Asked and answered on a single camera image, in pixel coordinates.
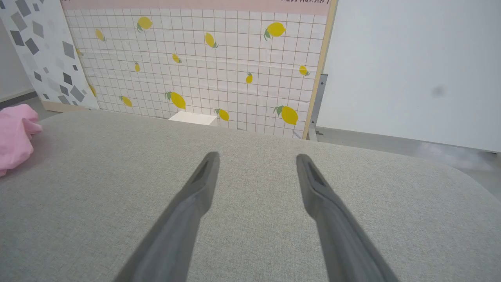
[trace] white box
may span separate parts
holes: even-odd
[[[217,116],[180,111],[169,120],[217,126]]]

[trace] pink border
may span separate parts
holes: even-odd
[[[326,16],[332,0],[303,1],[305,0],[61,0],[61,5],[64,10],[197,9]]]

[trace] metal bracket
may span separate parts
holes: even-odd
[[[310,118],[310,125],[308,126],[308,136],[306,139],[311,141],[317,141],[316,126],[318,113],[320,112],[320,104],[322,104],[322,98],[324,97],[325,85],[327,84],[328,75],[323,73],[320,75],[320,80],[318,82],[317,95],[315,96],[315,101],[313,102],[312,116]]]

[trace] lemon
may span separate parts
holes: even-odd
[[[214,37],[212,37],[212,35],[210,35],[208,32],[205,33],[205,42],[212,48],[217,48],[219,46],[214,40]]]
[[[223,110],[223,109],[215,109],[214,112],[217,113],[217,114],[219,114],[219,117],[222,120],[226,120],[226,121],[229,120],[229,114],[225,110]]]
[[[99,40],[106,41],[106,38],[104,37],[103,33],[98,29],[96,29],[96,36]]]
[[[174,62],[178,64],[182,62],[181,59],[176,54],[172,54],[172,59],[174,60]]]
[[[176,92],[165,92],[165,98],[167,98],[169,101],[172,99],[172,103],[181,109],[186,109],[186,102],[184,101],[183,97]]]
[[[120,96],[120,101],[124,102],[126,106],[132,107],[132,102],[129,100],[129,98],[125,96]]]
[[[272,23],[265,30],[265,40],[267,40],[266,37],[268,37],[268,38],[271,38],[271,36],[278,37],[278,36],[284,34],[284,32],[285,32],[285,28],[284,28],[284,25],[282,25],[282,23],[279,23],[279,22]]]
[[[252,74],[251,73],[247,74],[247,78],[245,79],[245,82],[252,83]]]
[[[277,115],[282,114],[282,119],[288,124],[296,125],[298,122],[298,113],[293,108],[282,105],[275,107],[273,112],[275,111],[277,111]]]
[[[143,30],[147,30],[151,27],[152,24],[153,23],[151,22],[151,20],[148,17],[141,17],[137,21],[137,31],[141,32]]]
[[[94,87],[92,85],[90,85],[90,83],[88,83],[88,84],[89,84],[89,87],[91,88],[92,94],[94,94],[94,97],[97,97],[96,90],[94,89]]]
[[[299,67],[299,72],[304,75],[304,76],[307,76],[307,75],[310,75],[310,72],[306,69],[305,66],[300,66]]]

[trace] gray diamond shape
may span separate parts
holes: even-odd
[[[25,42],[26,46],[28,47],[28,49],[31,51],[31,53],[34,55],[36,54],[39,49],[37,47],[37,45],[35,44],[35,42],[33,41],[33,39],[28,39],[26,42]]]
[[[21,15],[23,15],[23,17],[31,14],[30,7],[28,7],[28,4],[26,4],[25,0],[17,0],[16,5],[18,6],[19,12],[21,12]]]
[[[67,75],[66,73],[63,73],[63,79],[64,79],[64,82],[66,82],[70,85],[73,85],[73,83],[71,82],[71,76]]]
[[[33,21],[33,33],[43,38],[44,37],[44,27],[41,24]]]
[[[60,89],[61,89],[61,93],[63,93],[64,95],[66,96],[70,96],[68,94],[68,89],[66,87],[64,87],[63,85],[59,85]]]
[[[59,100],[61,100],[61,103],[63,103],[63,104],[66,104],[66,105],[69,105],[69,104],[70,104],[70,103],[68,102],[68,99],[66,99],[66,97],[64,97],[64,96],[59,96],[58,98],[59,98]]]
[[[21,17],[21,14],[19,14],[19,12],[13,14],[11,18],[14,24],[16,24],[16,26],[18,27],[19,31],[23,31],[25,28],[28,27],[25,23],[25,20],[23,20],[23,17]]]
[[[73,45],[63,41],[64,54],[72,59],[75,58],[75,52],[73,50]]]
[[[64,70],[64,62],[63,60],[56,58],[56,66],[58,66],[60,69]]]
[[[39,74],[39,73],[37,73],[36,71],[34,71],[33,73],[35,74],[35,78],[36,78],[37,80],[42,81],[42,77],[40,76],[40,74]]]
[[[55,92],[59,93],[61,90],[59,88],[59,84],[57,84],[56,81],[52,80],[50,77],[47,78],[49,81],[49,87],[54,90]]]
[[[54,22],[52,20],[49,20],[47,22],[47,25],[49,25],[49,29],[53,32],[56,32],[56,27],[54,26]]]
[[[84,95],[80,92],[80,90],[77,89],[76,86],[73,86],[73,89],[71,89],[71,94],[73,97],[75,97],[79,102],[82,102],[82,100],[85,98]]]
[[[23,54],[23,58],[26,62],[26,64],[32,69],[32,70],[36,70],[38,69],[38,65],[37,65],[37,62],[35,61],[35,59],[33,58],[33,55],[30,55],[29,53],[24,53]]]
[[[12,39],[14,39],[14,43],[18,46],[24,46],[23,38],[21,37],[21,33],[19,31],[11,30]]]

